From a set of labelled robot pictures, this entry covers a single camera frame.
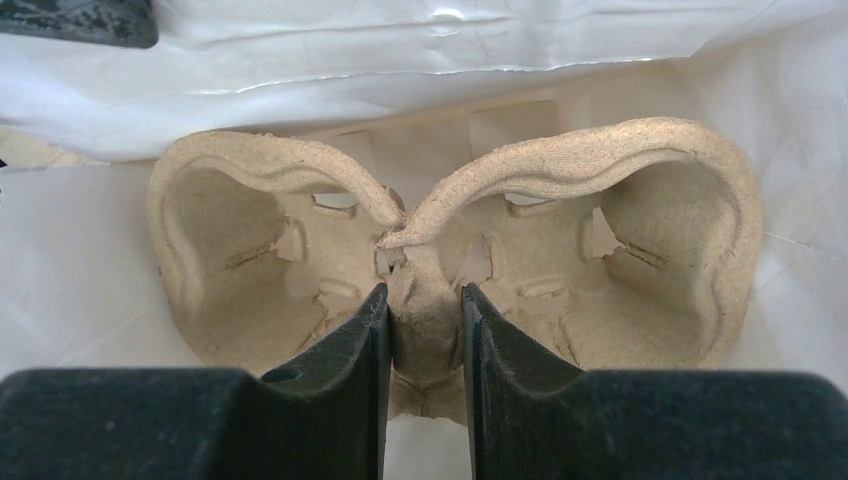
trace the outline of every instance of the black object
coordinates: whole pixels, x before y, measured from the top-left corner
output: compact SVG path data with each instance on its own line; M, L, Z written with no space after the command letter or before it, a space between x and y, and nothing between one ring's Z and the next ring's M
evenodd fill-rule
M0 0L0 33L134 48L159 40L152 0Z
M382 477L386 286L260 382L236 369L34 370L0 384L0 479Z
M462 296L477 480L848 478L848 402L805 374L590 371Z

